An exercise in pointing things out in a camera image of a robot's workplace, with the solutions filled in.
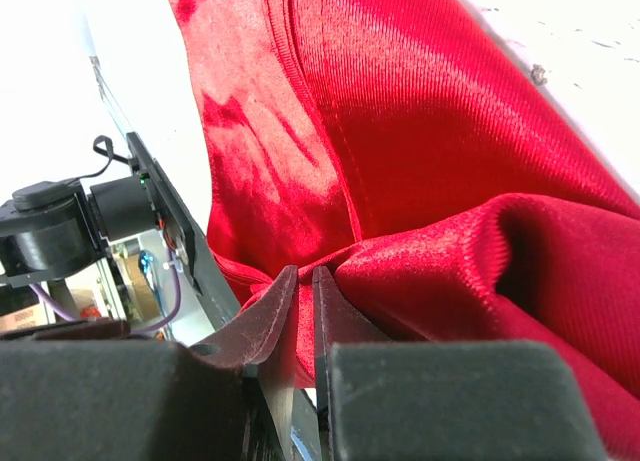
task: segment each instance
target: red fabric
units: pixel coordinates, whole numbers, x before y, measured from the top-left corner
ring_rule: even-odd
[[[170,0],[243,303],[311,270],[398,339],[527,338],[640,459],[640,209],[457,0]]]

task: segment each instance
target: white background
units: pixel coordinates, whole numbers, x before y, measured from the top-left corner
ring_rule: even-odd
[[[640,0],[468,1],[525,65],[545,67],[543,91],[640,191]],[[211,178],[166,0],[0,0],[0,200],[103,164],[91,141],[118,134],[95,87],[87,59],[94,50],[132,125],[204,228]],[[107,177],[125,174],[114,165]]]

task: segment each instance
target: cable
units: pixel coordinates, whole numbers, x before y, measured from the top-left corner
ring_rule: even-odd
[[[169,246],[172,251],[175,251],[176,250],[176,245],[173,243],[173,241],[171,241],[171,237],[169,236],[169,233],[167,232],[166,224],[165,224],[163,218],[160,218],[158,220],[158,226],[160,226],[160,229],[162,230],[162,235],[164,237],[164,242],[167,243],[167,246]]]
[[[49,293],[47,293],[42,288],[42,286],[40,286],[39,284],[30,284],[29,287],[34,293],[38,295],[38,298],[40,298],[40,300],[44,304],[49,306],[53,310],[53,312],[60,316],[62,319],[64,319],[65,321],[75,321],[76,318],[67,313],[58,303],[56,303],[55,300],[51,296],[49,296]]]
[[[175,265],[172,263],[173,261],[173,251],[169,246],[167,246],[167,258],[169,259],[169,270],[171,271],[171,279],[173,280],[173,289],[175,291],[175,302],[173,305],[173,309],[168,314],[168,316],[157,323],[152,324],[151,326],[146,326],[140,329],[134,329],[131,331],[131,334],[144,334],[150,333],[153,331],[157,331],[159,329],[164,328],[167,324],[175,319],[180,311],[180,307],[182,306],[182,291],[180,290],[180,278],[178,277],[178,270]]]
[[[99,146],[101,144],[104,144],[106,149],[100,148]],[[113,151],[113,141],[111,140],[111,138],[109,138],[107,136],[104,136],[104,135],[100,135],[96,139],[93,140],[93,150],[98,154],[102,154],[103,156],[106,156],[107,157],[107,164],[105,164],[104,167],[100,171],[97,171],[97,172],[95,172],[93,174],[85,174],[83,176],[77,176],[75,178],[71,178],[71,179],[67,180],[66,181],[67,185],[75,183],[76,181],[80,181],[81,179],[97,178],[98,176],[103,174],[107,169],[109,169],[109,166],[111,166],[111,162],[112,161],[114,161],[114,160],[120,161],[119,158],[126,159],[126,158],[122,158],[122,156],[118,156],[117,154],[114,153],[114,151]]]
[[[140,329],[133,329],[133,330],[131,330],[131,334],[151,333],[153,331],[158,331],[159,329],[164,328],[167,324],[171,323],[171,321],[173,321],[176,318],[176,316],[178,315],[178,312],[180,311],[180,308],[182,307],[182,291],[180,289],[180,278],[178,277],[178,270],[176,269],[175,265],[172,263],[172,261],[173,261],[173,251],[168,246],[167,246],[167,258],[169,259],[169,263],[168,263],[169,264],[169,270],[171,271],[171,279],[173,280],[173,289],[175,290],[175,302],[174,302],[174,305],[173,305],[173,309],[167,315],[166,318],[163,318],[162,320],[160,320],[157,323],[154,323],[154,324],[152,324],[150,326],[145,326],[144,328],[140,328]],[[65,321],[75,321],[76,320],[75,316],[72,316],[71,314],[66,312],[42,288],[42,286],[40,286],[39,284],[30,284],[29,287],[31,288],[31,290],[34,293],[36,293],[38,295],[38,297],[42,300],[42,302],[44,304],[49,306],[53,310],[53,312],[56,313],[58,316],[60,316],[62,319],[64,319]]]
[[[105,158],[112,158],[114,161],[117,161],[118,163],[122,163],[122,164],[126,164],[127,166],[129,166],[129,158],[125,158],[124,156],[120,156],[119,154],[115,154],[109,151],[108,147],[107,149],[103,149],[101,147],[99,147],[99,145],[101,144],[100,138],[106,138],[106,136],[98,136],[94,141],[93,141],[93,152],[97,153],[101,156],[104,156]]]

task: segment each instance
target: black foam pad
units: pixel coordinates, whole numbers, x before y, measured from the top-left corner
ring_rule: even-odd
[[[336,345],[334,459],[605,460],[569,367],[528,342]]]
[[[242,446],[242,403],[174,343],[0,343],[3,461],[216,459]]]

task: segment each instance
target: fabric fold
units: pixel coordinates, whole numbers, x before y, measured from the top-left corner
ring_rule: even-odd
[[[640,208],[457,0],[169,1],[208,241],[245,305],[301,267],[300,384],[323,264],[398,340],[549,344],[640,459]]]

